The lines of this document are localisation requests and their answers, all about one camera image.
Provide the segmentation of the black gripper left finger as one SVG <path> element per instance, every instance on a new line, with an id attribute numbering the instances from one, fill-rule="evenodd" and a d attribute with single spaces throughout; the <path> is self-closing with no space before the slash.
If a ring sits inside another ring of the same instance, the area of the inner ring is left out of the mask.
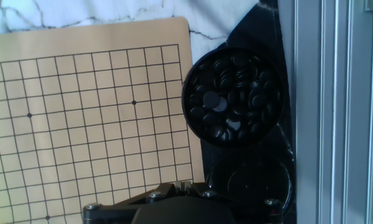
<path id="1" fill-rule="evenodd" d="M 156 189 L 129 198 L 114 205 L 95 202 L 82 209 L 83 224 L 130 223 L 138 209 L 175 196 L 181 196 L 182 182 L 160 184 Z"/>

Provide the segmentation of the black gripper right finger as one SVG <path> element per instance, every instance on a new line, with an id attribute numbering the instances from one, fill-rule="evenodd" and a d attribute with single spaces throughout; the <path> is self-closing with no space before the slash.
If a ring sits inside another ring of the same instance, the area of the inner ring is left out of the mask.
<path id="1" fill-rule="evenodd" d="M 281 223 L 282 203 L 275 198 L 254 199 L 244 201 L 213 190 L 204 182 L 182 182 L 182 195 L 197 197 L 214 202 L 227 208 L 236 222 L 242 223 Z"/>

